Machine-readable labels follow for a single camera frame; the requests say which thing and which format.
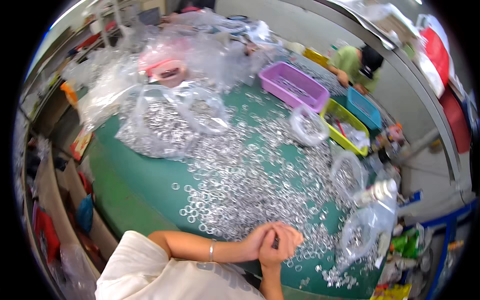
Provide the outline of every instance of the silver bracelet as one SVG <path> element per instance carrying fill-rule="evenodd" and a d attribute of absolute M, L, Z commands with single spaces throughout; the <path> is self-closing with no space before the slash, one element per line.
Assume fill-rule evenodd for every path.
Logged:
<path fill-rule="evenodd" d="M 216 240 L 212 239 L 212 244 L 210 245 L 210 261 L 213 261 L 213 245 L 215 244 Z"/>

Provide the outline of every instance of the green work table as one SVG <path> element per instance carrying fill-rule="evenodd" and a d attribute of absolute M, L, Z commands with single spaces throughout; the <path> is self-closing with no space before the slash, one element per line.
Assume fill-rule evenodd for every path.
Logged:
<path fill-rule="evenodd" d="M 260 93 L 260 83 L 257 81 L 252 87 L 243 85 L 241 92 L 230 93 L 224 97 L 226 106 L 237 106 L 241 109 L 243 104 L 249 107 L 249 113 L 253 112 L 260 117 L 266 117 L 270 109 L 281 110 L 275 103 L 281 101 L 271 94 Z M 256 102 L 248 101 L 246 92 L 259 95 L 262 98 L 270 97 L 271 100 L 264 100 L 265 105 L 261 106 Z M 248 117 L 248 124 L 255 126 L 256 121 Z M 180 209 L 188 205 L 187 192 L 183 190 L 184 185 L 196 187 L 199 181 L 192 177 L 187 171 L 187 164 L 167 159 L 154 159 L 142 156 L 115 139 L 119 129 L 119 120 L 116 116 L 111 117 L 104 126 L 95 132 L 95 139 L 89 146 L 88 154 L 90 165 L 95 176 L 94 189 L 96 193 L 96 206 L 111 226 L 117 236 L 121 236 L 126 230 L 137 230 L 143 234 L 149 234 L 154 230 L 175 229 L 198 234 L 211 238 L 205 232 L 198 229 L 199 221 L 189 223 L 186 216 L 179 214 Z M 299 156 L 296 148 L 292 145 L 282 145 L 283 157 L 286 161 L 295 162 Z M 271 165 L 264 165 L 265 171 L 274 170 Z M 180 189 L 172 189 L 172 183 L 178 183 Z M 329 213 L 327 219 L 322 221 L 330 233 L 338 231 L 339 216 L 342 213 L 335 209 L 335 204 L 325 204 Z M 289 268 L 282 264 L 282 284 L 291 288 L 299 289 L 300 281 L 309 278 L 306 286 L 294 291 L 285 288 L 286 297 L 293 299 L 316 299 L 313 294 L 325 296 L 369 299 L 372 295 L 380 270 L 363 273 L 360 276 L 361 265 L 356 265 L 355 270 L 348 269 L 349 275 L 357 278 L 358 285 L 352 289 L 346 286 L 341 288 L 327 287 L 322 274 L 315 271 L 316 265 L 321 265 L 323 270 L 330 269 L 335 263 L 335 256 L 332 252 L 325 253 L 322 260 L 310 259 L 297 262 L 302 270 L 296 272 L 295 268 Z M 246 270 L 260 274 L 258 262 L 243 264 Z"/>

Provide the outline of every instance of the purple plastic basket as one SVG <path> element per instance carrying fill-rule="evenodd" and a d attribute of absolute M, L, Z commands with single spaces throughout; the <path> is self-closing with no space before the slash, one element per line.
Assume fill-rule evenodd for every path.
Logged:
<path fill-rule="evenodd" d="M 321 84 L 282 61 L 261 71 L 258 76 L 262 79 L 262 88 L 265 91 L 272 93 L 293 108 L 305 103 L 314 112 L 319 113 L 330 97 L 330 93 Z M 295 86 L 295 94 L 288 90 L 292 89 L 292 86 L 285 84 L 285 81 Z"/>

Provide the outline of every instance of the yellow-green plastic basket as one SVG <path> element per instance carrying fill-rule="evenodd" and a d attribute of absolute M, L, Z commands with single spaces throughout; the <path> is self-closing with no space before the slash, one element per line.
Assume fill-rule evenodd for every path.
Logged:
<path fill-rule="evenodd" d="M 324 108 L 320 112 L 320 116 L 323 118 L 327 112 L 333 113 L 339 119 L 341 119 L 342 122 L 349 123 L 355 129 L 365 132 L 365 134 L 367 135 L 367 138 L 370 137 L 367 127 L 365 127 L 365 125 L 363 125 L 363 123 L 360 122 L 359 119 L 357 119 L 346 108 L 338 104 L 332 98 L 330 98 L 328 103 L 324 106 Z M 368 147 L 363 147 L 362 149 L 358 149 L 345 136 L 343 136 L 341 132 L 338 132 L 331 125 L 328 125 L 328 127 L 330 128 L 330 138 L 332 138 L 332 140 L 337 142 L 344 149 L 350 150 L 351 152 L 355 153 L 355 155 L 361 154 L 363 156 L 367 156 Z"/>

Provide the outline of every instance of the woman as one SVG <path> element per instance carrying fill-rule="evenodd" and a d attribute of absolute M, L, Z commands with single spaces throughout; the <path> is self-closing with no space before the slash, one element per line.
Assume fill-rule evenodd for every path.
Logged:
<path fill-rule="evenodd" d="M 156 231 L 148 238 L 127 231 L 97 282 L 95 296 L 108 300 L 281 300 L 281 263 L 302 242 L 302 234 L 281 222 L 260 225 L 240 242 L 179 231 Z M 226 264 L 256 259 L 263 273 L 258 290 Z"/>
<path fill-rule="evenodd" d="M 175 17 L 175 15 L 179 13 L 194 12 L 204 7 L 214 10 L 215 0 L 181 0 L 177 7 L 177 10 L 175 10 L 168 16 L 163 16 L 162 22 L 170 23 L 172 21 L 172 17 Z"/>
<path fill-rule="evenodd" d="M 328 61 L 327 69 L 336 75 L 342 86 L 348 87 L 351 82 L 354 89 L 366 95 L 374 92 L 380 78 L 378 68 L 383 61 L 384 58 L 368 45 L 361 49 L 345 46 Z"/>

